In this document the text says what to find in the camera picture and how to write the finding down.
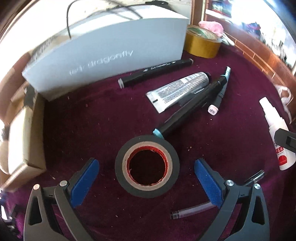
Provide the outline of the brown cardboard tray box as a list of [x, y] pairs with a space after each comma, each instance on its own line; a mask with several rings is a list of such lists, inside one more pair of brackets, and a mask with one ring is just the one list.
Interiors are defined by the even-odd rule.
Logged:
[[46, 171], [44, 98], [25, 82], [8, 102], [1, 129], [1, 190], [15, 192]]

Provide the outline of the wooden headboard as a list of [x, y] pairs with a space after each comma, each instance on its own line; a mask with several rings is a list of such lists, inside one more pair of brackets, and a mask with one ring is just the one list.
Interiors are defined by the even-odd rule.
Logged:
[[295, 90], [295, 77], [283, 61], [269, 47], [260, 42], [240, 27], [226, 20], [206, 14], [206, 20], [221, 23], [224, 32], [235, 42], [235, 46], [243, 51], [245, 57], [253, 62], [263, 73], [277, 84], [283, 84]]

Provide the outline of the pink cloth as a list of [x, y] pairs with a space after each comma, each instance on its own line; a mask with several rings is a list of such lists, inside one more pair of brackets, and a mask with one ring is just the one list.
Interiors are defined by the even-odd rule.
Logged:
[[224, 32], [223, 26], [216, 21], [199, 21], [199, 27], [207, 29], [213, 33], [215, 33], [218, 37], [221, 37]]

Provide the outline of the yellow packing tape roll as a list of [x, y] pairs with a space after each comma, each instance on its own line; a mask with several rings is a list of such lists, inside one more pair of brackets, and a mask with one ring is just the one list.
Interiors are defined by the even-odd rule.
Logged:
[[216, 57], [222, 40], [215, 33], [195, 25], [188, 25], [184, 50], [194, 56], [211, 59]]

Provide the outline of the grey shoe box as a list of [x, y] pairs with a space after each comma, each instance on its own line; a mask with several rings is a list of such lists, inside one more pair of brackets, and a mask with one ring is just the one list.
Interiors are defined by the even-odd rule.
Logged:
[[22, 75], [51, 101], [105, 78], [180, 60], [188, 23], [154, 5], [93, 14], [36, 47]]

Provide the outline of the white dropper bottle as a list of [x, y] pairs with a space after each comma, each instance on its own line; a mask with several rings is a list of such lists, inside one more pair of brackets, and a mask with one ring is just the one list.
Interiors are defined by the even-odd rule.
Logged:
[[290, 168], [295, 163], [295, 151], [288, 146], [287, 134], [289, 129], [285, 120], [279, 115], [276, 108], [266, 97], [259, 100], [264, 111], [265, 119], [268, 123], [269, 133], [275, 148], [278, 165], [281, 171]]

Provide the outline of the clear ballpoint pen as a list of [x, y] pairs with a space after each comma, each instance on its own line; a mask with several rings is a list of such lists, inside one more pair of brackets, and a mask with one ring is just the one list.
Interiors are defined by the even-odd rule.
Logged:
[[[243, 186], [251, 186], [252, 184], [256, 184], [260, 179], [262, 179], [264, 177], [264, 175], [265, 175], [265, 173], [263, 170], [258, 171], [253, 176], [249, 177], [244, 182]], [[189, 207], [186, 209], [173, 211], [173, 212], [171, 212], [170, 217], [171, 217], [171, 219], [184, 218], [184, 217], [195, 215], [197, 213], [201, 213], [203, 211], [207, 211], [207, 210], [212, 209], [214, 207], [215, 207], [215, 205], [209, 201], [209, 202], [206, 202], [206, 203], [203, 203], [200, 205], [196, 205], [193, 207]]]

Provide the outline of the black marker teal cap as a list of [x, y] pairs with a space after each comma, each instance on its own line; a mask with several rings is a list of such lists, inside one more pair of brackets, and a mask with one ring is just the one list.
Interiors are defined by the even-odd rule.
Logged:
[[179, 126], [195, 109], [200, 108], [209, 100], [214, 99], [222, 88], [227, 84], [230, 73], [221, 75], [216, 81], [209, 84], [200, 94], [193, 97], [162, 125], [152, 132], [156, 137], [165, 138], [173, 129]]

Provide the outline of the small marker white cap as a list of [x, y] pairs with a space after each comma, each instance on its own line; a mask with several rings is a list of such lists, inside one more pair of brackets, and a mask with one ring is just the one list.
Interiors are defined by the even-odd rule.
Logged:
[[221, 105], [222, 99], [223, 99], [224, 94], [226, 92], [230, 73], [231, 73], [231, 68], [229, 66], [227, 66], [225, 74], [224, 74], [224, 76], [226, 78], [226, 84], [223, 86], [222, 90], [218, 93], [217, 97], [214, 99], [212, 104], [208, 107], [208, 113], [210, 113], [211, 115], [216, 115], [219, 111], [219, 107]]

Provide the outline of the black marker pen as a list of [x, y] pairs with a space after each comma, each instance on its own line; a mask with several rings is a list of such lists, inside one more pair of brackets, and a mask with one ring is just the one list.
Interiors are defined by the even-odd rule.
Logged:
[[133, 86], [136, 83], [142, 82], [149, 78], [170, 73], [172, 71], [180, 70], [185, 67], [189, 67], [193, 63], [194, 60], [191, 58], [185, 60], [171, 61], [157, 66], [148, 67], [138, 72], [132, 73], [129, 76], [119, 78], [117, 82], [119, 84], [119, 87], [121, 89], [124, 89], [125, 87]]

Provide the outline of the silver tube of cream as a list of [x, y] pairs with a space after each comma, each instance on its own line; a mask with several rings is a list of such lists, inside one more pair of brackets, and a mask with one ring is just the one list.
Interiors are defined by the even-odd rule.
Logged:
[[146, 96], [156, 111], [162, 113], [184, 97], [203, 90], [209, 85], [210, 80], [209, 73], [198, 72], [149, 91]]

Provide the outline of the black electrical tape roll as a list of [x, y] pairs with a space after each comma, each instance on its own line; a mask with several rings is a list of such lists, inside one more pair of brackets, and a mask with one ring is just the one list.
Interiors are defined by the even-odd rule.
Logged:
[[179, 176], [180, 161], [173, 146], [151, 135], [127, 141], [115, 159], [115, 174], [128, 193], [154, 198], [168, 192]]

